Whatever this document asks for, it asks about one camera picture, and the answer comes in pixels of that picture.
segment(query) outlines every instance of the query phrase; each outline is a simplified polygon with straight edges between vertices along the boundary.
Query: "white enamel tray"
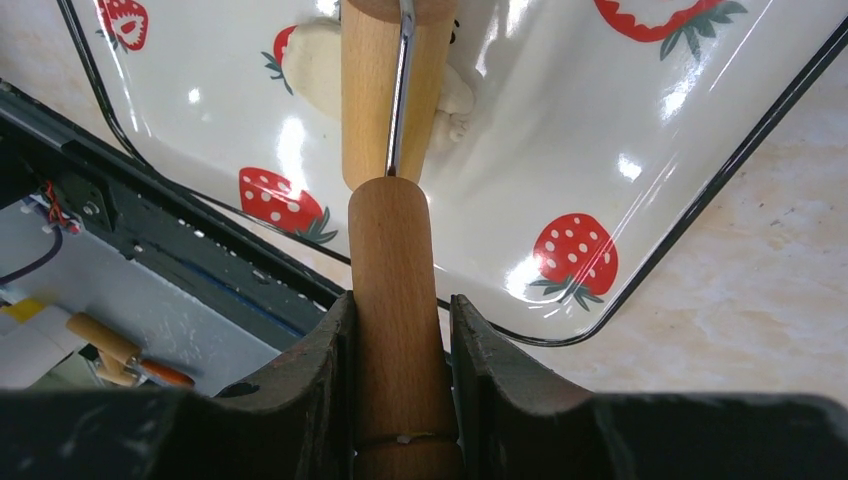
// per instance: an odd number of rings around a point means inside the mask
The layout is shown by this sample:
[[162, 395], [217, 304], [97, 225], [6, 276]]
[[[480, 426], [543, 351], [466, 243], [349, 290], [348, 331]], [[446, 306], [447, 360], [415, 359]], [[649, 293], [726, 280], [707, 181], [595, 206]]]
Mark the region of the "white enamel tray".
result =
[[[131, 152], [347, 256], [339, 123], [285, 78], [293, 32], [337, 21], [337, 1], [60, 4]], [[440, 298], [468, 295], [528, 343], [587, 338], [803, 91], [847, 15], [845, 0], [460, 0], [449, 64], [474, 110], [420, 182]]]

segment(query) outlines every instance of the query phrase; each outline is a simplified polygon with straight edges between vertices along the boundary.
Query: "white dough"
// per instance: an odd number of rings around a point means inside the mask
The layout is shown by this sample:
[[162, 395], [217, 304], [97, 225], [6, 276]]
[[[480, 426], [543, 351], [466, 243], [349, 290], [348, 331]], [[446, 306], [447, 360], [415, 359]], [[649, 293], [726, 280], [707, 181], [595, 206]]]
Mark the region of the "white dough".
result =
[[[313, 107], [341, 121], [341, 25], [318, 21], [298, 25], [283, 55], [283, 75], [289, 86]], [[450, 65], [445, 65], [442, 91], [433, 119], [428, 151], [444, 152], [462, 140], [474, 94]]]
[[298, 25], [283, 53], [289, 86], [325, 115], [342, 118], [342, 36], [337, 23]]

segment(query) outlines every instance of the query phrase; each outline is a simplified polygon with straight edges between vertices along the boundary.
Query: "yellow label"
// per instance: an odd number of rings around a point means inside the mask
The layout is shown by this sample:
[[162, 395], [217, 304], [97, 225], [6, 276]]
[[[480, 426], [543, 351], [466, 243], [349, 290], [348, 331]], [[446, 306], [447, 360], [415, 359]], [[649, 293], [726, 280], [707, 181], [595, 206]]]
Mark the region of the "yellow label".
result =
[[26, 323], [27, 320], [38, 315], [38, 312], [42, 310], [44, 310], [44, 305], [31, 298], [21, 300], [8, 307], [0, 308], [0, 312], [14, 318], [18, 323]]

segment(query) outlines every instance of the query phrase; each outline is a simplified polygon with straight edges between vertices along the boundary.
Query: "black tray rim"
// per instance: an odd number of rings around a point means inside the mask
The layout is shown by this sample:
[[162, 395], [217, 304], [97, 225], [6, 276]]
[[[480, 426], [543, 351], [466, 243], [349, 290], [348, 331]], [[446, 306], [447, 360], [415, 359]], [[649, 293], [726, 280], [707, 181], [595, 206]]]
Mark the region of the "black tray rim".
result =
[[[115, 110], [112, 107], [111, 101], [109, 100], [109, 95], [106, 92], [106, 87], [103, 84], [102, 77], [100, 76], [100, 72], [97, 69], [97, 65], [95, 64], [91, 49], [89, 48], [85, 33], [83, 32], [82, 26], [80, 25], [79, 17], [77, 16], [72, 0], [57, 0], [57, 2], [59, 4], [59, 8], [62, 11], [62, 16], [65, 19], [65, 24], [67, 25], [68, 30], [71, 34], [74, 46], [76, 47], [77, 53], [79, 54], [80, 60], [82, 61], [82, 65], [85, 70], [86, 76], [88, 77], [88, 81], [91, 84], [92, 90], [94, 91], [94, 96], [97, 99], [98, 105], [100, 106], [101, 113], [103, 114], [106, 123], [109, 125], [109, 128], [112, 130], [112, 134], [115, 135], [118, 142], [126, 149], [127, 152], [129, 152], [132, 158], [127, 158], [127, 156], [123, 154], [123, 152], [120, 152], [111, 146], [106, 145], [106, 147], [110, 150], [113, 150], [114, 153], [118, 157], [124, 159], [124, 161], [129, 161], [130, 163], [140, 162], [147, 168], [152, 169], [153, 167], [150, 166], [150, 164], [144, 160], [144, 157], [141, 155], [141, 153], [135, 148], [132, 142], [130, 142], [130, 139], [127, 137], [126, 133], [124, 133], [124, 130], [117, 119]], [[633, 294], [633, 292], [645, 280], [645, 278], [647, 278], [648, 274], [651, 273], [651, 271], [654, 269], [654, 267], [657, 266], [660, 260], [662, 260], [662, 258], [665, 257], [665, 255], [671, 250], [671, 247], [674, 246], [675, 243], [677, 243], [677, 241], [680, 239], [681, 236], [683, 236], [683, 234], [692, 225], [695, 219], [698, 218], [698, 216], [712, 202], [718, 192], [721, 191], [722, 188], [724, 188], [727, 182], [744, 165], [745, 161], [748, 160], [748, 158], [754, 153], [757, 147], [759, 147], [763, 140], [768, 137], [769, 133], [771, 133], [771, 131], [777, 126], [777, 124], [780, 123], [783, 117], [786, 116], [789, 110], [791, 110], [792, 107], [798, 102], [798, 100], [804, 95], [804, 93], [807, 92], [810, 86], [812, 86], [812, 84], [819, 78], [819, 76], [821, 76], [821, 74], [827, 69], [827, 67], [833, 62], [833, 60], [839, 55], [839, 53], [842, 51], [843, 48], [845, 48], [846, 45], [848, 45], [848, 17], [842, 20], [842, 22], [839, 24], [836, 30], [834, 30], [830, 37], [828, 37], [828, 39], [824, 42], [821, 48], [819, 48], [815, 55], [813, 55], [813, 57], [807, 62], [807, 64], [804, 65], [804, 67], [795, 76], [792, 82], [789, 83], [783, 93], [780, 94], [777, 100], [766, 111], [765, 115], [763, 115], [760, 121], [757, 122], [757, 124], [745, 137], [742, 143], [736, 148], [733, 154], [730, 155], [730, 157], [727, 159], [727, 161], [724, 162], [718, 172], [713, 176], [712, 179], [710, 179], [707, 186], [701, 190], [695, 200], [689, 205], [689, 207], [686, 208], [677, 223], [674, 224], [674, 226], [669, 230], [666, 236], [660, 241], [660, 243], [648, 257], [648, 259], [642, 264], [639, 270], [636, 271], [636, 274], [633, 276], [630, 282], [628, 282], [627, 286], [625, 286], [621, 293], [609, 303], [609, 308], [606, 309], [603, 316], [601, 316], [601, 318], [597, 322], [595, 322], [595, 324], [591, 328], [589, 328], [585, 332], [580, 333], [579, 335], [575, 335], [572, 337], [563, 339], [549, 339], [523, 335], [490, 321], [489, 323], [492, 325], [492, 327], [502, 335], [505, 335], [508, 338], [517, 342], [526, 345], [547, 348], [575, 345], [595, 336], [599, 331], [601, 331], [604, 326], [607, 325], [607, 323], [621, 308], [624, 302]], [[241, 215], [243, 217], [249, 218], [252, 221], [263, 224], [266, 227], [274, 230], [275, 232], [278, 232], [288, 238], [291, 238], [299, 243], [313, 248], [319, 251], [320, 253], [323, 253], [324, 255], [327, 255], [335, 260], [350, 265], [350, 258], [344, 255], [334, 252], [328, 248], [306, 242], [299, 237], [289, 234], [288, 232], [284, 232], [282, 230], [274, 228], [272, 225], [259, 221], [249, 215], [246, 215], [241, 210], [238, 210], [237, 208], [234, 208], [228, 204], [211, 198], [208, 195], [196, 192], [186, 187], [183, 188], [192, 195], [196, 195], [237, 215]], [[450, 308], [449, 300], [439, 298], [438, 302], [440, 308]]]

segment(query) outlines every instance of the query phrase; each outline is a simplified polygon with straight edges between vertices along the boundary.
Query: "metal rod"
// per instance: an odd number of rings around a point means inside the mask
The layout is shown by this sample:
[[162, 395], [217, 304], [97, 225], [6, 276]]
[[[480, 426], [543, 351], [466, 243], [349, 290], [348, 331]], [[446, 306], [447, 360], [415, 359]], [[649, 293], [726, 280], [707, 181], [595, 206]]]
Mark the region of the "metal rod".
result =
[[415, 3], [400, 1], [400, 42], [398, 44], [395, 90], [392, 95], [392, 116], [389, 124], [389, 143], [386, 151], [386, 176], [397, 175], [403, 143], [403, 119], [406, 112], [406, 96], [409, 74], [412, 71], [412, 52], [415, 47]]

